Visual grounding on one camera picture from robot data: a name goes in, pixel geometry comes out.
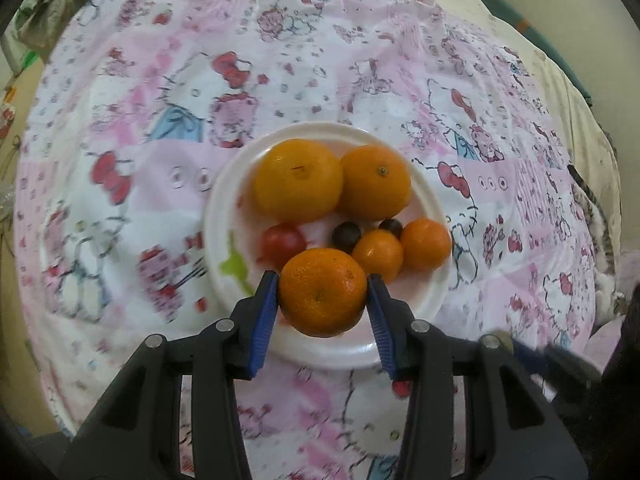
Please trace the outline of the large orange left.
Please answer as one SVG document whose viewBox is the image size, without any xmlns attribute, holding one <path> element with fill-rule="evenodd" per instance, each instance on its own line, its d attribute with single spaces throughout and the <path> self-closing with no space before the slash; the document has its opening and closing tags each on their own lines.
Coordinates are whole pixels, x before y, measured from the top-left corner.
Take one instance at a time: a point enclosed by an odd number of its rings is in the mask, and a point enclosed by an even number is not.
<svg viewBox="0 0 640 480">
<path fill-rule="evenodd" d="M 252 192 L 266 216 L 296 224 L 317 221 L 333 212 L 340 201 L 341 162 L 317 141 L 283 141 L 270 148 L 256 166 Z"/>
</svg>

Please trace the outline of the red tomato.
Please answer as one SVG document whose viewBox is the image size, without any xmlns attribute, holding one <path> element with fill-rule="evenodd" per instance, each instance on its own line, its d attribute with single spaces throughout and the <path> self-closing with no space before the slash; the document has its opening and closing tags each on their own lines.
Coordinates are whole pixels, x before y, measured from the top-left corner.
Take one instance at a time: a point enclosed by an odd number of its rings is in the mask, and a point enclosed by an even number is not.
<svg viewBox="0 0 640 480">
<path fill-rule="evenodd" d="M 258 261 L 281 270 L 307 248 L 306 238 L 297 226 L 280 223 L 262 232 Z"/>
<path fill-rule="evenodd" d="M 395 380 L 392 383 L 393 393 L 398 397 L 398 399 L 408 399 L 411 394 L 411 388 L 411 382 L 401 382 L 400 380 Z"/>
</svg>

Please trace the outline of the medium mandarin orange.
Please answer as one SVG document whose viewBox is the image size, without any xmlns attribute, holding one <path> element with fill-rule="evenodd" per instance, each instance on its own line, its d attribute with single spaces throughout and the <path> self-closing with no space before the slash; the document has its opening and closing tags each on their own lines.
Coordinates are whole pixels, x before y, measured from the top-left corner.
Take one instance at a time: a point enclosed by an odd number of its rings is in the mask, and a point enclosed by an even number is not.
<svg viewBox="0 0 640 480">
<path fill-rule="evenodd" d="M 367 275 L 352 256 L 334 248 L 304 250 L 280 273 L 282 314 L 309 337 L 330 338 L 351 330 L 366 299 Z"/>
</svg>

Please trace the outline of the small orange mandarin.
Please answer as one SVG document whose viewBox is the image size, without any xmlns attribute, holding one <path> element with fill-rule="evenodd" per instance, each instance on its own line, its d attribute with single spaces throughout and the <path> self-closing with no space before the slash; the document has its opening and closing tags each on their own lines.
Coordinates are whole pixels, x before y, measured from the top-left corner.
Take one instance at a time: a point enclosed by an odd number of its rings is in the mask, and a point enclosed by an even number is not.
<svg viewBox="0 0 640 480">
<path fill-rule="evenodd" d="M 419 218 L 407 223 L 401 232 L 404 265 L 408 270 L 431 272 L 442 266 L 451 254 L 452 241 L 446 226 Z"/>
</svg>

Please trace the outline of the small orange kumquat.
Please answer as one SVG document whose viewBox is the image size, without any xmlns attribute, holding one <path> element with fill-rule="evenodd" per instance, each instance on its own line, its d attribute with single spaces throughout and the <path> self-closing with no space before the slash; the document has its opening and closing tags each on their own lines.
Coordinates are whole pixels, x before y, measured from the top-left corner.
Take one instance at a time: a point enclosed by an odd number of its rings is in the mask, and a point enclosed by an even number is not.
<svg viewBox="0 0 640 480">
<path fill-rule="evenodd" d="M 358 240 L 352 258 L 365 274 L 378 274 L 385 283 L 390 283 L 402 269 L 404 248 L 393 233 L 376 229 Z"/>
</svg>

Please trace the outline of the dark grape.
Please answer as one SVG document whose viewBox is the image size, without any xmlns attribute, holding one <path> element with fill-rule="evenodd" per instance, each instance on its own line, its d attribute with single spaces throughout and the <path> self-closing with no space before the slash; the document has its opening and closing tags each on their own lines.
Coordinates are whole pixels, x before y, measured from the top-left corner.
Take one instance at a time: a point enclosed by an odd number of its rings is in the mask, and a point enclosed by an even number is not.
<svg viewBox="0 0 640 480">
<path fill-rule="evenodd" d="M 361 237 L 362 229 L 357 223 L 344 221 L 332 231 L 331 243 L 334 248 L 351 254 Z"/>
<path fill-rule="evenodd" d="M 404 227 L 402 223 L 395 218 L 385 219 L 378 225 L 380 230 L 384 230 L 393 234 L 396 238 L 401 238 L 401 233 Z"/>
</svg>

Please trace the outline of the large orange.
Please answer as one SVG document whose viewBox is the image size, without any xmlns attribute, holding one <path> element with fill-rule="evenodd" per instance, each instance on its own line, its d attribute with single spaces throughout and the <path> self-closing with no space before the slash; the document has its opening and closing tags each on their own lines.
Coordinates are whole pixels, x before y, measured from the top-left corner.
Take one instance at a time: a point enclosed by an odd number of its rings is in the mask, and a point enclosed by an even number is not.
<svg viewBox="0 0 640 480">
<path fill-rule="evenodd" d="M 340 211 L 358 220 L 378 221 L 408 205 L 411 178 L 406 160 L 391 148 L 367 144 L 341 158 Z"/>
<path fill-rule="evenodd" d="M 317 141 L 283 141 L 270 148 L 256 166 L 252 192 L 266 216 L 296 224 L 317 221 L 333 212 L 340 201 L 341 162 Z"/>
</svg>

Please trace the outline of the pink Hello Kitty bedsheet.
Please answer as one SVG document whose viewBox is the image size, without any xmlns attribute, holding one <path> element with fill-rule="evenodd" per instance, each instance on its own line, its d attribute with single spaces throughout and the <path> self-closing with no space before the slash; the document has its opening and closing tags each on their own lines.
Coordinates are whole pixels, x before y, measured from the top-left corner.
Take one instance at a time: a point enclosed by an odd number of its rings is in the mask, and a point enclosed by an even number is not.
<svg viewBox="0 0 640 480">
<path fill-rule="evenodd" d="M 16 178 L 25 321 L 61 429 L 146 335 L 221 316 L 207 194 L 296 122 L 366 130 L 434 188 L 454 260 L 441 330 L 582 351 L 612 301 L 543 60 L 480 0 L 90 0 L 43 72 Z"/>
</svg>

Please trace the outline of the large orange right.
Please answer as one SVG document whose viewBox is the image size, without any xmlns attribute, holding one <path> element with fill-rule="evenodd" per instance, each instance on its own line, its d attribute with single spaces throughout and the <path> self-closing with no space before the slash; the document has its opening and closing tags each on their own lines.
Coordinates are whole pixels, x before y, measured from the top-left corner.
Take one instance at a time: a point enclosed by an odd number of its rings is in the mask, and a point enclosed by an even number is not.
<svg viewBox="0 0 640 480">
<path fill-rule="evenodd" d="M 378 221 L 408 205 L 411 178 L 406 160 L 391 148 L 367 144 L 341 158 L 340 211 L 358 220 Z"/>
</svg>

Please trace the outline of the white pink oval plate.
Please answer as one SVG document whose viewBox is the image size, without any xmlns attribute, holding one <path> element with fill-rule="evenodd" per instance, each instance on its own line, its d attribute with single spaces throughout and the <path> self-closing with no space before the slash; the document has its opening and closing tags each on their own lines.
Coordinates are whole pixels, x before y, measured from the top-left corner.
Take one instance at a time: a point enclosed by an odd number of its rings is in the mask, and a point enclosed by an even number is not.
<svg viewBox="0 0 640 480">
<path fill-rule="evenodd" d="M 298 122 L 250 141 L 216 175 L 203 210 L 204 256 L 216 298 L 227 313 L 236 303 L 252 296 L 265 270 L 273 269 L 262 258 L 262 232 L 278 222 L 256 205 L 252 193 L 254 170 L 265 154 L 288 139 L 314 140 L 340 158 L 359 145 L 390 144 L 367 131 L 335 122 Z M 397 218 L 406 223 L 422 217 L 445 223 L 445 215 L 425 174 L 410 165 L 411 195 Z M 331 233 L 348 220 L 339 212 L 303 224 L 307 248 L 330 247 Z M 402 270 L 389 285 L 390 296 L 405 301 L 416 318 L 433 321 L 448 295 L 452 260 L 425 272 Z M 279 312 L 268 350 L 282 359 L 325 370 L 351 370 L 378 365 L 371 325 L 364 311 L 351 330 L 332 338 L 312 338 L 288 325 Z"/>
</svg>

